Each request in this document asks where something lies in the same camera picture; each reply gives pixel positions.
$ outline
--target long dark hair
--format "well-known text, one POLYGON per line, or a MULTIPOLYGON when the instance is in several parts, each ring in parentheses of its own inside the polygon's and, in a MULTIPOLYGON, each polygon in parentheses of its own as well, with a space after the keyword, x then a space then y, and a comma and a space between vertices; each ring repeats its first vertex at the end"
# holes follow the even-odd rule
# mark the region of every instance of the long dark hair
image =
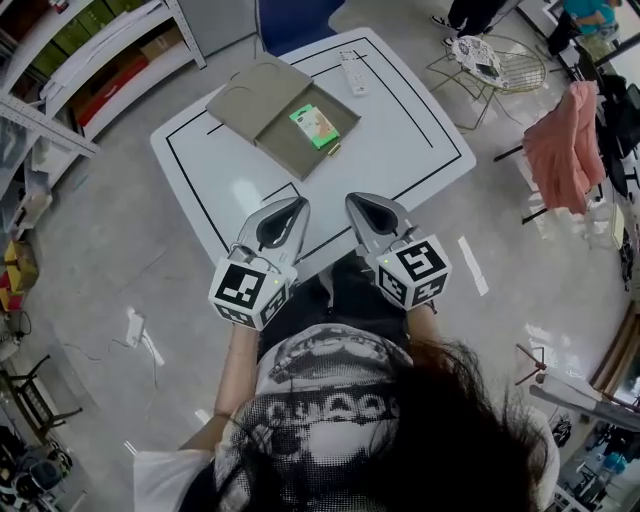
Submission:
MULTIPOLYGON (((462 344, 414 340, 409 353, 413 366, 394 367, 390 384, 399 410, 393 436, 380 443, 364 468, 349 474, 358 509, 539 510, 536 488, 547 446, 522 408, 508 396, 501 411, 493 407, 477 356, 462 344)), ((317 503, 319 496, 295 482, 295 500, 283 499, 285 482, 267 443, 246 436, 241 462, 218 488, 212 463, 196 477, 181 512, 218 510, 240 472, 249 484, 243 512, 306 510, 317 503)), ((286 485, 292 488, 291 482, 286 485)))

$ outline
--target person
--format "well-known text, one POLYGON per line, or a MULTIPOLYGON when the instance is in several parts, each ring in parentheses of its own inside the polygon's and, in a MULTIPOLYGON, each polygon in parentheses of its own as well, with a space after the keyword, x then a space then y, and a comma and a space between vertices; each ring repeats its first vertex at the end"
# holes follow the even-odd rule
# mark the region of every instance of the person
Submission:
POLYGON ((571 39, 581 34, 615 31, 614 8, 622 0, 565 0, 558 25, 546 39, 546 48, 537 46, 548 59, 555 58, 569 47, 571 39))
MULTIPOLYGON (((477 36, 489 27, 491 20, 507 3, 507 0, 454 0, 447 19, 431 16, 431 21, 440 27, 458 32, 456 37, 477 36)), ((452 37, 446 37, 442 44, 451 47, 452 37)))
POLYGON ((333 299, 316 276, 261 335, 233 326, 213 418, 178 452, 135 456, 136 510, 545 508, 544 436, 494 408, 432 306, 396 308, 353 256, 331 278, 333 299))

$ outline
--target box flap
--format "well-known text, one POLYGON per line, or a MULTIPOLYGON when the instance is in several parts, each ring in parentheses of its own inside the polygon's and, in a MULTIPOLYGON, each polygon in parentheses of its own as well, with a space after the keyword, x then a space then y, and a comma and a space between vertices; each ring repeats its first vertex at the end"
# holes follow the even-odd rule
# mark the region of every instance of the box flap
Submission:
POLYGON ((209 113, 253 142, 313 79, 269 54, 234 76, 208 103, 209 113))

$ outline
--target pink towel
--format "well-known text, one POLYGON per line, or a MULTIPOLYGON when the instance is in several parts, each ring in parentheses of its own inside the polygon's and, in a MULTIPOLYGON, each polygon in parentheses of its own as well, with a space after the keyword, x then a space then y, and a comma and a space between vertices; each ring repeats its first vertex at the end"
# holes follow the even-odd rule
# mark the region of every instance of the pink towel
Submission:
POLYGON ((586 213, 585 193, 605 178, 596 140, 596 83, 574 82, 522 145, 547 208, 586 213))

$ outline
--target gray floor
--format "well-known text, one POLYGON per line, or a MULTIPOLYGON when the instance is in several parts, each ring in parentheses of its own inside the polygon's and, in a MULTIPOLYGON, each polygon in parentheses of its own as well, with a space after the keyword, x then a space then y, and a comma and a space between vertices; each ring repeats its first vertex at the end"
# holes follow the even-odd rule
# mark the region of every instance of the gray floor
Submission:
MULTIPOLYGON (((446 8, 435 0, 348 0, 331 23, 338 31, 371 27, 432 86, 439 78, 424 68, 442 55, 440 39, 447 35, 430 23, 434 12, 446 8)), ((535 43, 515 13, 495 33, 535 43)), ((253 52, 249 39, 210 58, 202 71, 192 65, 124 113, 101 137, 102 152, 63 178, 33 233, 41 277, 26 304, 34 330, 16 364, 52 354, 55 364, 41 377, 58 408, 85 409, 58 429, 80 466, 75 486, 89 494, 80 510, 132 510, 132 454, 124 443, 174 449, 202 425, 196 412, 212 408, 229 326, 207 303, 214 267, 149 135, 223 84, 253 52), (144 314, 163 359, 157 389, 150 351, 112 341, 124 339, 129 308, 144 314)), ((552 364, 588 376, 629 301, 617 255, 590 250, 580 218, 559 212, 521 225, 529 207, 539 205, 521 172, 522 156, 492 162, 519 144, 524 129, 555 106, 565 87, 560 74, 552 74, 536 92, 503 98, 521 124, 493 104, 483 125, 466 136, 477 167, 413 213, 426 232, 438 235, 454 268, 437 304, 442 332, 480 353, 496 396, 526 372, 517 342, 545 344, 552 364), (483 295, 462 238, 488 287, 483 295)), ((482 109, 455 84, 435 96, 454 122, 469 122, 482 109)))

